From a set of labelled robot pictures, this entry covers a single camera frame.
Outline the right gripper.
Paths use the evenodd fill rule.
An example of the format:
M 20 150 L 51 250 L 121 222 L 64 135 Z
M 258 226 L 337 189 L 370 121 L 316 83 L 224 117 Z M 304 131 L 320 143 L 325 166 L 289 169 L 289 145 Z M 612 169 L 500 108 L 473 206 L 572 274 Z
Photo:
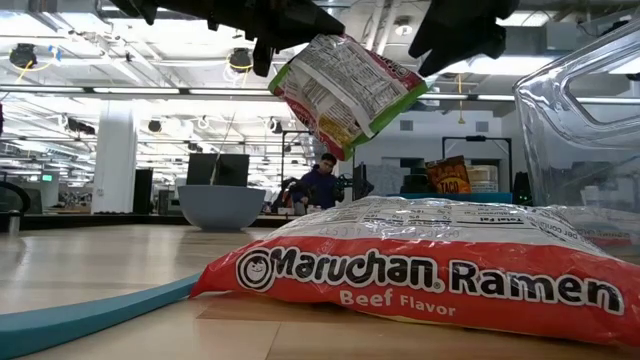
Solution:
M 499 58 L 506 48 L 506 29 L 496 20 L 510 17 L 519 4 L 519 0 L 433 0 L 408 50 L 413 58 L 429 52 L 419 74 L 428 77 L 477 55 Z

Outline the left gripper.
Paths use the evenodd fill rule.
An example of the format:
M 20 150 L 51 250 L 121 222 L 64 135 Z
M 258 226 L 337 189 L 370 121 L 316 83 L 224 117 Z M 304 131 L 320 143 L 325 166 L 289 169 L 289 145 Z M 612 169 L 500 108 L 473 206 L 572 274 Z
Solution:
M 345 25 L 311 0 L 111 0 L 130 17 L 153 25 L 161 8 L 205 20 L 209 30 L 220 25 L 244 32 L 247 40 L 275 50 L 308 43 L 317 35 L 342 35 Z

